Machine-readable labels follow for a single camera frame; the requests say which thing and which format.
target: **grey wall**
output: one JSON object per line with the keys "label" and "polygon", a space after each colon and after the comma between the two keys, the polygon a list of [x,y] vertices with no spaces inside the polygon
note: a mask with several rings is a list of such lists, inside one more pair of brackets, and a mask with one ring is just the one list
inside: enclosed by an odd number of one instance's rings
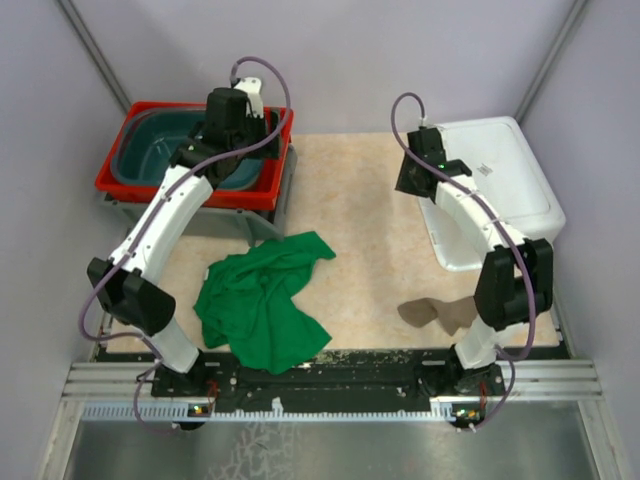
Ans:
{"label": "grey wall", "polygon": [[0,5],[0,478],[34,477],[70,362],[86,263],[123,234],[93,179],[122,115],[54,2]]}
{"label": "grey wall", "polygon": [[557,283],[640,475],[640,2],[593,2],[524,122],[567,215]]}
{"label": "grey wall", "polygon": [[234,60],[260,55],[290,83],[298,132],[348,132],[389,130],[406,90],[439,122],[512,115],[572,1],[75,3],[135,100],[202,101]]}

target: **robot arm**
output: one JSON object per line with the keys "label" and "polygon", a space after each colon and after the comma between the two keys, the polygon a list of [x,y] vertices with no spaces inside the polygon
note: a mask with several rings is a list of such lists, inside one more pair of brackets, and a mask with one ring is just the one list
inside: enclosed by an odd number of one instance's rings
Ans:
{"label": "robot arm", "polygon": [[[94,258],[87,269],[96,287],[119,265],[98,293],[102,308],[125,325],[141,330],[163,364],[179,374],[190,372],[201,352],[178,325],[174,298],[157,284],[193,215],[242,158],[222,160],[192,176],[190,170],[214,155],[255,144],[267,136],[261,85],[257,78],[244,78],[234,88],[216,88],[209,94],[204,122],[194,126],[171,157],[158,193],[134,229],[107,260]],[[271,125],[277,123],[277,118],[271,118]],[[279,151],[276,137],[252,156],[277,158]]]}
{"label": "robot arm", "polygon": [[[473,388],[473,381],[496,360],[496,346],[528,328],[529,309],[523,272],[516,271],[512,251],[500,235],[496,221],[480,207],[472,195],[480,197],[499,218],[498,212],[478,191],[471,170],[462,160],[447,160],[442,136],[436,127],[420,127],[408,134],[409,148],[425,163],[445,173],[472,194],[463,193],[451,183],[418,165],[405,155],[396,189],[430,198],[447,212],[464,237],[483,259],[482,271],[474,294],[478,315],[467,335],[450,352],[447,385],[458,391]],[[553,250],[544,239],[530,240],[511,225],[501,222],[523,257],[533,285],[536,315],[549,310],[552,303]]]}

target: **purple cable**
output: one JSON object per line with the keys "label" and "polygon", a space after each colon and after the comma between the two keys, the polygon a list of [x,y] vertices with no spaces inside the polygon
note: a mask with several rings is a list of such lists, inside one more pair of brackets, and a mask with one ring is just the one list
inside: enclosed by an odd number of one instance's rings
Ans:
{"label": "purple cable", "polygon": [[142,377],[141,377],[140,381],[138,382],[138,385],[136,386],[136,390],[135,390],[135,392],[133,394],[133,413],[134,413],[134,415],[136,417],[136,420],[138,420],[143,426],[145,426],[148,430],[152,431],[153,433],[158,433],[158,434],[165,435],[165,434],[170,434],[170,433],[174,432],[174,430],[158,430],[156,428],[150,427],[149,425],[147,425],[142,420],[142,417],[140,416],[140,411],[138,409],[138,398],[140,397],[140,391],[142,390],[142,385],[144,384],[144,382],[146,382],[146,380],[149,378],[149,376],[153,372],[155,372],[158,368],[160,368],[161,361],[162,361],[162,355],[160,354],[158,349],[155,348],[155,346],[151,343],[151,340],[146,335],[144,335],[144,333],[142,333],[142,332],[140,332],[139,334],[138,333],[133,333],[133,332],[122,332],[122,333],[115,333],[115,334],[111,334],[111,335],[99,335],[99,336],[91,335],[89,333],[89,331],[87,330],[87,327],[86,327],[87,313],[89,311],[89,308],[91,307],[91,304],[93,303],[93,301],[98,296],[98,293],[105,287],[107,282],[109,282],[109,280],[111,280],[111,278],[113,278],[113,276],[116,274],[116,272],[127,262],[129,257],[133,255],[133,252],[135,252],[136,248],[138,247],[138,245],[142,241],[142,238],[144,237],[144,234],[147,232],[147,230],[151,226],[151,223],[153,222],[155,217],[158,215],[158,212],[162,208],[162,205],[167,201],[167,199],[169,199],[171,197],[171,195],[178,188],[180,188],[180,186],[182,184],[184,184],[184,182],[186,182],[189,178],[191,178],[195,173],[199,172],[203,168],[206,168],[206,167],[212,165],[215,162],[219,162],[220,160],[225,160],[225,159],[231,158],[231,157],[246,155],[246,154],[248,154],[248,153],[250,153],[250,152],[252,152],[254,150],[258,150],[258,149],[264,147],[265,145],[270,143],[274,138],[276,138],[278,135],[280,135],[280,132],[282,131],[284,126],[289,121],[289,116],[291,115],[291,97],[289,95],[289,87],[287,86],[287,82],[285,81],[284,77],[280,74],[280,72],[273,65],[271,65],[271,63],[269,63],[266,60],[263,60],[263,59],[261,59],[259,57],[248,56],[248,57],[240,58],[238,61],[236,61],[236,63],[234,63],[233,67],[231,68],[231,75],[230,75],[231,85],[235,85],[235,83],[236,83],[236,73],[238,72],[238,68],[240,67],[240,65],[242,65],[243,63],[246,63],[246,62],[254,62],[254,63],[258,63],[258,64],[262,65],[263,67],[266,67],[268,70],[271,70],[271,72],[278,79],[278,81],[280,82],[280,85],[282,86],[282,90],[284,92],[284,98],[285,98],[285,114],[284,114],[284,116],[280,119],[280,121],[278,122],[276,127],[273,129],[273,131],[269,135],[267,135],[265,138],[260,140],[259,142],[254,143],[253,145],[249,145],[248,147],[244,147],[244,148],[239,148],[237,150],[233,150],[231,152],[225,152],[225,153],[221,153],[219,155],[214,155],[213,157],[208,158],[204,162],[202,162],[202,163],[196,165],[195,167],[193,167],[191,170],[186,172],[182,177],[180,177],[176,183],[174,183],[171,187],[169,187],[167,189],[167,192],[165,193],[165,195],[158,201],[158,203],[156,203],[154,208],[151,210],[151,212],[147,216],[147,219],[145,220],[145,222],[140,227],[140,230],[138,231],[138,234],[134,237],[133,241],[131,242],[131,245],[127,249],[127,254],[118,263],[116,263],[113,266],[113,268],[111,270],[109,270],[109,272],[93,288],[93,290],[89,294],[89,297],[82,304],[82,308],[80,309],[80,314],[78,315],[78,329],[80,330],[80,334],[85,339],[93,341],[93,342],[104,342],[104,341],[108,341],[108,340],[113,340],[115,338],[123,338],[123,337],[138,338],[138,339],[142,340],[142,342],[149,348],[149,350],[151,350],[151,352],[159,360],[158,362],[156,362],[154,364],[154,366],[152,368],[150,368],[149,370],[147,370],[146,372],[144,372],[142,374]]}
{"label": "purple cable", "polygon": [[509,395],[511,395],[511,391],[513,390],[513,386],[516,383],[516,366],[515,366],[515,363],[512,360],[510,360],[508,358],[505,359],[505,360],[509,363],[509,367],[511,367],[511,380],[509,380],[509,386],[504,391],[504,395],[502,395],[502,398],[498,401],[498,403],[496,403],[496,406],[491,409],[491,411],[484,417],[484,419],[482,419],[482,421],[480,423],[478,423],[477,425],[473,426],[473,428],[475,430],[479,430],[480,428],[485,427],[487,425],[487,423],[489,423],[489,421],[493,417],[496,416],[496,414],[500,411],[502,406],[507,401],[507,398],[509,398]]}
{"label": "purple cable", "polygon": [[142,415],[140,414],[140,408],[138,407],[138,400],[140,399],[140,392],[142,391],[142,386],[145,384],[149,376],[154,373],[158,368],[160,368],[162,363],[158,360],[156,361],[151,368],[146,370],[142,375],[140,375],[140,380],[138,380],[138,385],[136,385],[136,390],[133,393],[133,416],[136,417],[136,420],[146,428],[149,432],[154,433],[156,435],[174,435],[178,432],[178,429],[175,427],[171,429],[164,428],[155,428],[149,425],[142,419]]}
{"label": "purple cable", "polygon": [[536,333],[535,294],[533,292],[533,285],[531,283],[531,278],[529,277],[529,271],[527,270],[527,266],[524,263],[524,259],[522,258],[522,255],[520,254],[518,247],[516,247],[515,243],[513,242],[513,240],[507,233],[507,231],[501,225],[500,221],[498,221],[498,218],[496,217],[496,215],[493,213],[489,205],[487,205],[484,202],[484,200],[482,200],[482,198],[478,197],[475,193],[472,193],[471,190],[469,190],[464,185],[461,185],[460,183],[456,182],[450,176],[442,173],[437,168],[434,168],[428,163],[426,163],[425,161],[423,161],[420,157],[418,157],[415,153],[413,153],[409,149],[409,147],[407,147],[407,145],[402,141],[402,138],[400,138],[400,134],[398,133],[398,127],[396,126],[396,109],[398,108],[398,104],[406,97],[412,97],[418,102],[418,104],[420,105],[420,112],[421,112],[422,118],[424,118],[426,115],[424,103],[422,102],[422,99],[417,94],[413,92],[406,92],[400,95],[396,99],[396,101],[393,102],[393,106],[391,107],[391,131],[393,132],[393,136],[396,137],[396,141],[402,147],[404,152],[407,155],[409,155],[409,157],[411,157],[416,163],[418,163],[418,165],[420,165],[423,168],[426,168],[430,173],[432,173],[439,179],[445,182],[449,182],[451,185],[456,187],[462,193],[464,193],[465,195],[469,195],[471,198],[473,198],[473,200],[480,206],[480,208],[482,208],[482,210],[487,214],[487,216],[494,222],[494,225],[496,226],[498,233],[500,234],[502,239],[507,243],[507,245],[509,246],[509,249],[513,252],[513,256],[515,257],[516,264],[518,265],[518,268],[522,272],[522,279],[524,280],[524,289],[527,293],[527,304],[529,308],[529,334],[527,335],[527,343],[525,344],[524,348],[520,351],[520,353],[518,353],[518,355],[516,356],[509,355],[507,352],[504,351],[504,349],[502,349],[498,345],[496,345],[496,350],[500,354],[500,357],[505,360],[511,360],[513,362],[519,362],[520,360],[524,360],[529,356],[529,353],[531,352],[531,348],[533,347],[533,339]]}

